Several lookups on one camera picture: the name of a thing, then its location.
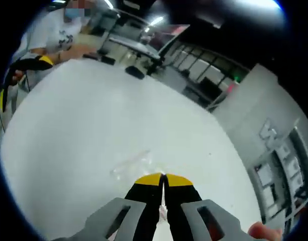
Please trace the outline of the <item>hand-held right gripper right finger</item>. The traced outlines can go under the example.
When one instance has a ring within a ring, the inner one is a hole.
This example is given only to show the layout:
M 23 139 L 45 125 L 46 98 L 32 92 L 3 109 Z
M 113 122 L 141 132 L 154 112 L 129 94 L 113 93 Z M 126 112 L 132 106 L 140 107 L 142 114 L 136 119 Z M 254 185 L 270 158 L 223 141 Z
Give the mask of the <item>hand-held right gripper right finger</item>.
M 174 240 L 249 240 L 240 221 L 212 200 L 203 200 L 188 179 L 166 174 L 164 192 Z

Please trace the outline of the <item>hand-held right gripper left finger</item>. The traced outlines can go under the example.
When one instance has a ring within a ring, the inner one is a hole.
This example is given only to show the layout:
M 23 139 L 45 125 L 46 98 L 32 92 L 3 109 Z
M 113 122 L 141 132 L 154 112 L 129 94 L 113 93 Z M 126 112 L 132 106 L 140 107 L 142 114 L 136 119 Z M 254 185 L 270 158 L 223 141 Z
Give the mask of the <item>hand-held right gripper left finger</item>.
M 124 198 L 109 201 L 86 219 L 80 231 L 57 240 L 153 240 L 163 179 L 162 173 L 137 179 Z

